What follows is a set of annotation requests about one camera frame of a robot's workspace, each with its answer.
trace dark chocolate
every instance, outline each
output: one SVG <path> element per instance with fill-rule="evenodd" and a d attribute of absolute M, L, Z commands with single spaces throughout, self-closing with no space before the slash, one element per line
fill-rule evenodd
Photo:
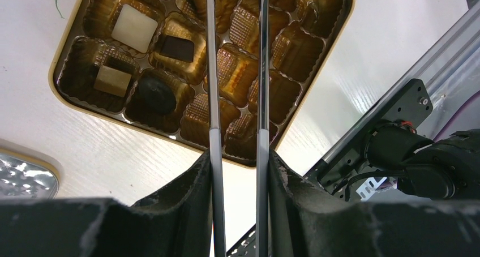
<path fill-rule="evenodd" d="M 158 114 L 167 115 L 177 107 L 177 99 L 172 90 L 159 79 L 140 79 L 138 92 L 145 103 Z"/>
<path fill-rule="evenodd" d="M 179 61 L 192 63 L 194 61 L 194 49 L 193 41 L 167 35 L 162 39 L 158 53 Z"/>

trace silver metal rod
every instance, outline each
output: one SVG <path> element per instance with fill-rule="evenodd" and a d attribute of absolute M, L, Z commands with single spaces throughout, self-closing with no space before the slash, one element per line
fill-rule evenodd
<path fill-rule="evenodd" d="M 258 134 L 256 154 L 256 257 L 268 255 L 268 154 L 269 154 L 269 23 L 268 0 L 260 0 L 260 58 Z"/>
<path fill-rule="evenodd" d="M 207 0 L 208 101 L 210 110 L 210 163 L 213 172 L 213 245 L 215 257 L 225 257 L 225 207 L 220 110 L 218 106 L 215 0 Z"/>

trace oval chocolate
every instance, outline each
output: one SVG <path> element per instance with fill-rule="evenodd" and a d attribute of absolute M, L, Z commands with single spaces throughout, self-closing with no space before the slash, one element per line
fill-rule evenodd
<path fill-rule="evenodd" d="M 145 103 L 158 114 L 169 114 L 177 107 L 177 99 L 172 90 L 159 79 L 140 79 L 138 92 Z"/>

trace bolt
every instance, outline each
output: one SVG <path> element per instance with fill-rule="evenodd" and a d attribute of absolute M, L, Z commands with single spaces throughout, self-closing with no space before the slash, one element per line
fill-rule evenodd
<path fill-rule="evenodd" d="M 421 105 L 427 105 L 428 104 L 428 99 L 427 98 L 420 98 L 418 101 Z"/>

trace white tabletop surface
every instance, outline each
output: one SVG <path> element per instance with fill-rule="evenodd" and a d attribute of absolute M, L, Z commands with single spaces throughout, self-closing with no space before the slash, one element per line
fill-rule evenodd
<path fill-rule="evenodd" d="M 58 0 L 69 18 L 76 0 Z M 467 11 L 466 0 L 356 0 L 319 79 L 278 148 L 304 174 Z M 0 0 L 0 146 L 61 174 L 58 197 L 150 194 L 198 153 L 78 112 L 48 85 L 65 30 L 55 0 Z M 227 248 L 255 221 L 255 171 L 224 163 Z"/>

